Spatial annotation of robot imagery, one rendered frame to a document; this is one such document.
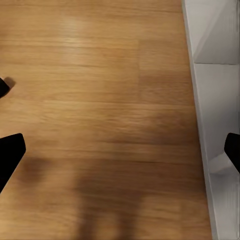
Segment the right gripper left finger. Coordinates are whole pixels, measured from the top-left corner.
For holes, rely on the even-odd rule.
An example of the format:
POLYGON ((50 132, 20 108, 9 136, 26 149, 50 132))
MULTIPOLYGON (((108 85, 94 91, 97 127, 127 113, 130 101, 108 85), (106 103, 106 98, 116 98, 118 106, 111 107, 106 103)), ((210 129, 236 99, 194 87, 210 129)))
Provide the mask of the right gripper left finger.
POLYGON ((26 152, 22 133, 0 138, 0 193, 26 152))

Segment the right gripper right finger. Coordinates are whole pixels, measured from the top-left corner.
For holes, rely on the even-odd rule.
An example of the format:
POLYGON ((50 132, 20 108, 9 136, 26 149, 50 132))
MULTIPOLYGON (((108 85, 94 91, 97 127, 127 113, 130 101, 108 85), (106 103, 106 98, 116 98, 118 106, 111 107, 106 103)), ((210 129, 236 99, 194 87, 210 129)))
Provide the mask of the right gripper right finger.
POLYGON ((229 133, 227 135, 224 151, 240 173, 240 135, 229 133))

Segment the digital camera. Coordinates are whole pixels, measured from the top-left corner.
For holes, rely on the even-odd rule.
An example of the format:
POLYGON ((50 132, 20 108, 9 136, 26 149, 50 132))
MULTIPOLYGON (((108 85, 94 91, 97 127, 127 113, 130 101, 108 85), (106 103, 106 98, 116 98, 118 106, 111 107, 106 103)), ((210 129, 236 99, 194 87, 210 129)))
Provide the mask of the digital camera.
POLYGON ((3 96, 10 87, 0 78, 0 97, 3 96))

